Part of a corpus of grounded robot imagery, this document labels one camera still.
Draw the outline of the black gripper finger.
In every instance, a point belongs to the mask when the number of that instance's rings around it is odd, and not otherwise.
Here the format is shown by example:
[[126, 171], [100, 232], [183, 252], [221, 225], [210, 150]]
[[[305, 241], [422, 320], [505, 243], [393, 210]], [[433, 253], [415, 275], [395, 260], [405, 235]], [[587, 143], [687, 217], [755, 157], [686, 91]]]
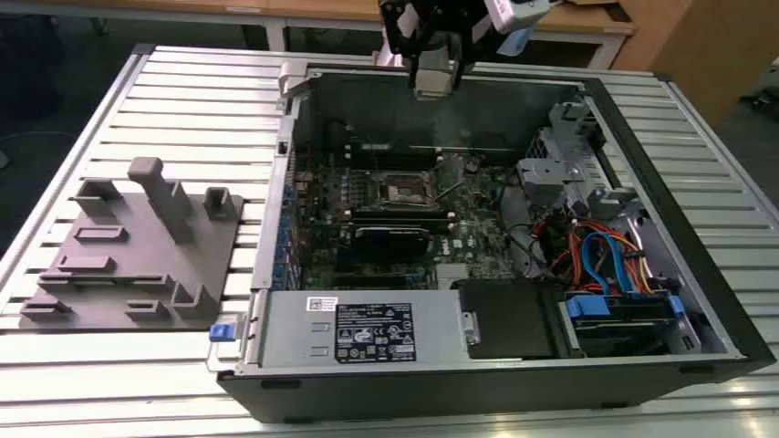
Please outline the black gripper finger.
[[477, 62], [479, 54], [479, 36], [474, 36], [474, 29], [482, 31], [482, 22], [491, 24], [486, 8], [458, 8], [451, 21], [450, 55], [454, 60], [453, 87], [458, 88], [466, 69]]
[[417, 87], [423, 53], [426, 1], [383, 0], [379, 2], [385, 42], [390, 52], [403, 58], [410, 72], [410, 87]]

